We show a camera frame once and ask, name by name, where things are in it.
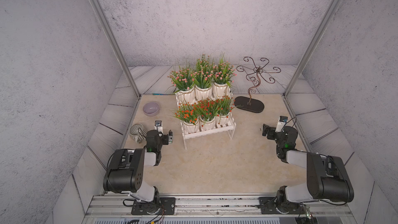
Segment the orange flower potted plant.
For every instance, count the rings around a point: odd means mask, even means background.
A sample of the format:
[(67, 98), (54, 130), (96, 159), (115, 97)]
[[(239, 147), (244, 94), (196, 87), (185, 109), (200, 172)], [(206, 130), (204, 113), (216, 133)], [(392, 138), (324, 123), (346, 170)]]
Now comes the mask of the orange flower potted plant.
[(199, 112), (196, 104), (179, 104), (174, 117), (182, 122), (185, 134), (193, 134), (199, 131)]

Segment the white wooden slatted rack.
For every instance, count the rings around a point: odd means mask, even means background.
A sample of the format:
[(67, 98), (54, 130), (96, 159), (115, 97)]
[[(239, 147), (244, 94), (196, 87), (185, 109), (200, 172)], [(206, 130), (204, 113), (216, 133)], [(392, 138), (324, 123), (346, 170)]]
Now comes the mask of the white wooden slatted rack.
[(221, 98), (207, 98), (194, 103), (177, 100), (175, 117), (179, 119), (184, 148), (188, 149), (187, 140), (227, 132), (232, 139), (236, 123), (232, 117), (232, 95)]

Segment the red flower potted plant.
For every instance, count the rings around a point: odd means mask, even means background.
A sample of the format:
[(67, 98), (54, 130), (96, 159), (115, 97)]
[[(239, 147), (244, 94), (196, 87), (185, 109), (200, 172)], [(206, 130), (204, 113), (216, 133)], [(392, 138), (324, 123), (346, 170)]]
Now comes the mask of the red flower potted plant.
[(216, 100), (217, 103), (217, 117), (219, 125), (226, 125), (231, 117), (232, 109), (231, 106), (232, 98), (230, 96), (223, 96)]

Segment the pink flower potted plant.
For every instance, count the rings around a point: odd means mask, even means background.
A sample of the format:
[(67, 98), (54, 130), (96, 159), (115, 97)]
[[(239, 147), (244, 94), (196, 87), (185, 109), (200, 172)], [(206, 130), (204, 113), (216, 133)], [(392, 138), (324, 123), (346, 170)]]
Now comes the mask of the pink flower potted plant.
[(212, 66), (213, 74), (213, 94), (216, 98), (222, 98), (230, 95), (231, 83), (236, 75), (234, 65), (225, 58), (222, 52), (218, 62)]
[(206, 54), (202, 54), (194, 66), (195, 97), (198, 101), (212, 97), (213, 68), (214, 64)]
[(169, 78), (176, 87), (175, 93), (179, 103), (192, 104), (195, 101), (193, 70), (189, 67), (179, 67), (171, 71)]

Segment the pink flower potted plant front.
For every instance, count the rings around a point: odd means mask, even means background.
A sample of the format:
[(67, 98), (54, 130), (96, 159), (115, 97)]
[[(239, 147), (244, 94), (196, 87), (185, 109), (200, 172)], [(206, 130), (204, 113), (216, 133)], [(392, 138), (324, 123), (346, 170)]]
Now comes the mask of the pink flower potted plant front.
[(206, 54), (202, 54), (194, 66), (195, 97), (198, 101), (212, 97), (213, 68), (214, 64)]

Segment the pink flower potted plant back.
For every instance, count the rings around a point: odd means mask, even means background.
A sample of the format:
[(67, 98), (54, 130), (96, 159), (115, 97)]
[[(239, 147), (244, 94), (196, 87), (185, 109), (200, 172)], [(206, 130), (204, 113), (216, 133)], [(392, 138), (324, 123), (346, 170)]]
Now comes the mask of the pink flower potted plant back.
[(222, 98), (230, 95), (231, 83), (236, 75), (234, 65), (225, 58), (222, 52), (218, 62), (212, 66), (213, 74), (213, 94), (216, 98)]

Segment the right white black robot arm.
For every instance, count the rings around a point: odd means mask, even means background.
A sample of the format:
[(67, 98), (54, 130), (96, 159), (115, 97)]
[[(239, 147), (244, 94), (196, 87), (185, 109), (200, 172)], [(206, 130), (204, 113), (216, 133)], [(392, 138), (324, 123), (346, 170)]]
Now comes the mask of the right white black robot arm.
[(258, 208), (289, 214), (309, 202), (344, 205), (353, 201), (354, 189), (340, 157), (299, 151), (295, 148), (298, 132), (294, 127), (264, 124), (262, 135), (275, 141), (277, 157), (283, 163), (306, 170), (306, 182), (280, 187), (273, 199)]

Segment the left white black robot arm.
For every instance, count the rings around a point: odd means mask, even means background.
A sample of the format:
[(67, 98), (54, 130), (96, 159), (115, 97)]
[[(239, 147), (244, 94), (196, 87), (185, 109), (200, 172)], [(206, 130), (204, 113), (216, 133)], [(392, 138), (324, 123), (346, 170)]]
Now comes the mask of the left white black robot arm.
[(123, 205), (131, 208), (132, 215), (174, 215), (176, 199), (160, 197), (158, 189), (144, 181), (144, 167), (160, 164), (161, 149), (173, 141), (173, 132), (151, 130), (145, 140), (144, 148), (118, 149), (110, 156), (103, 188), (106, 192), (127, 194)]

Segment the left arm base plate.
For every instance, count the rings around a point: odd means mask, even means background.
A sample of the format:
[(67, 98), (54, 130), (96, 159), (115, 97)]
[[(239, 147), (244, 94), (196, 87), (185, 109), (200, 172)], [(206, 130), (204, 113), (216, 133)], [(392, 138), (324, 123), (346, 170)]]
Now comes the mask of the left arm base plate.
[(174, 215), (176, 207), (176, 198), (160, 197), (152, 202), (137, 202), (132, 206), (132, 215)]

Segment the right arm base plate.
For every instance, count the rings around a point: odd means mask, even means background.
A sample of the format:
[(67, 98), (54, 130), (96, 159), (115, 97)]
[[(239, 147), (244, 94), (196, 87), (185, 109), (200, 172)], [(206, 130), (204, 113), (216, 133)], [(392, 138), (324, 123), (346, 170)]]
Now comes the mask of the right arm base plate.
[(281, 200), (278, 197), (259, 197), (258, 200), (257, 208), (263, 215), (299, 215), (303, 212), (303, 208), (298, 203)]

